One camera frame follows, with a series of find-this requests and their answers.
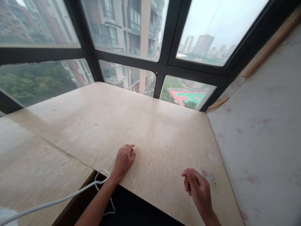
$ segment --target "wallpaper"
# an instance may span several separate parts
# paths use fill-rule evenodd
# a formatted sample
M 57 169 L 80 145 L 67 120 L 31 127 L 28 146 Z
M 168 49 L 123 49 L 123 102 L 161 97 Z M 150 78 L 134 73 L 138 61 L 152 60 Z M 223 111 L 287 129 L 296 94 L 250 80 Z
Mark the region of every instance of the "wallpaper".
M 301 24 L 208 118 L 245 225 L 301 225 Z

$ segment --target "white cord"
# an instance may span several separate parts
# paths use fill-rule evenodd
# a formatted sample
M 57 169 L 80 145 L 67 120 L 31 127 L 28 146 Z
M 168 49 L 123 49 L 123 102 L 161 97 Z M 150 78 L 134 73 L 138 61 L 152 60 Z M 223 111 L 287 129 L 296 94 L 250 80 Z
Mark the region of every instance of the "white cord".
M 101 171 L 105 171 L 108 174 L 108 177 L 105 180 L 103 180 L 103 181 L 96 181 L 96 178 L 97 178 L 97 176 L 99 175 L 99 173 Z M 23 216 L 25 216 L 27 214 L 36 212 L 36 211 L 41 210 L 41 209 L 45 209 L 45 208 L 50 207 L 50 206 L 54 206 L 54 205 L 59 204 L 59 203 L 64 202 L 64 201 L 67 201 L 68 199 L 71 199 L 74 196 L 77 196 L 78 194 L 82 193 L 83 191 L 87 190 L 88 188 L 90 188 L 93 185 L 95 185 L 96 189 L 99 191 L 99 189 L 97 187 L 97 184 L 103 184 L 104 182 L 106 182 L 109 179 L 109 177 L 110 177 L 110 173 L 107 170 L 105 170 L 105 169 L 101 169 L 101 170 L 98 171 L 98 173 L 97 173 L 97 175 L 96 175 L 96 177 L 94 179 L 94 182 L 90 183 L 89 185 L 87 185 L 86 187 L 82 188 L 81 190 L 78 190 L 77 192 L 75 192 L 75 193 L 73 193 L 73 194 L 71 194 L 69 196 L 66 196 L 65 198 L 62 198 L 62 199 L 59 199 L 59 200 L 56 200 L 56 201 L 52 201 L 52 202 L 48 202 L 48 203 L 45 203 L 45 204 L 42 204 L 42 205 L 30 208 L 28 210 L 25 210 L 25 211 L 23 211 L 21 213 L 12 215 L 12 216 L 10 216 L 10 217 L 8 217 L 8 218 L 0 221 L 0 226 L 6 225 L 7 223 L 9 223 L 9 222 L 11 222 L 11 221 L 13 221 L 15 219 L 18 219 L 20 217 L 23 217 Z M 103 216 L 105 216 L 105 215 L 107 215 L 109 213 L 113 213 L 114 214 L 116 212 L 115 207 L 113 205 L 112 198 L 110 198 L 110 199 L 111 199 L 111 204 L 113 206 L 114 212 L 105 213 Z

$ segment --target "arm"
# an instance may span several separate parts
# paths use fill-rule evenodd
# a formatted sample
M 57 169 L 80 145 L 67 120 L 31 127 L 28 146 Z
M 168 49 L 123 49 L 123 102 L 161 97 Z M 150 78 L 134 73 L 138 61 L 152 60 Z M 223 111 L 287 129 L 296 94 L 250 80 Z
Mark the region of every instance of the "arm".
M 221 226 L 212 209 L 210 185 L 195 169 L 187 168 L 181 174 L 185 177 L 185 191 L 192 196 L 194 204 L 206 226 Z
M 134 162 L 136 156 L 136 152 L 133 149 L 134 146 L 134 144 L 126 144 L 119 149 L 110 178 L 103 184 L 102 188 L 90 202 L 75 226 L 99 225 L 117 184 L 121 181 Z

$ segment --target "wooden desk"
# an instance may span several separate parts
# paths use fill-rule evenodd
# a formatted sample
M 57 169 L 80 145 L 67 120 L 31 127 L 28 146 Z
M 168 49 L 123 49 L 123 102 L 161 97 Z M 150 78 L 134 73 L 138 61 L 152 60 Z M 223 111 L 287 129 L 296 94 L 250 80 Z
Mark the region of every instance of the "wooden desk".
M 0 206 L 17 212 L 79 190 L 93 169 L 8 117 L 0 119 Z M 72 200 L 29 214 L 19 226 L 52 225 Z
M 100 170 L 112 171 L 118 149 L 136 144 L 120 185 L 185 225 L 204 225 L 181 172 L 215 172 L 213 209 L 222 225 L 244 225 L 207 115 L 97 82 L 7 117 Z

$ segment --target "green court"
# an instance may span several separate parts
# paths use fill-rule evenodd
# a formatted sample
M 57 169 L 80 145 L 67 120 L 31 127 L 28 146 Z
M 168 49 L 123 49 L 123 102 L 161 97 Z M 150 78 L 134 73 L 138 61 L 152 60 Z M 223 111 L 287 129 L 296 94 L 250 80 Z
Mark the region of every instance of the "green court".
M 187 103 L 190 100 L 199 105 L 207 94 L 207 92 L 179 92 L 174 90 L 170 90 L 169 92 L 172 94 L 178 104 L 182 106 L 184 106 L 183 103 Z

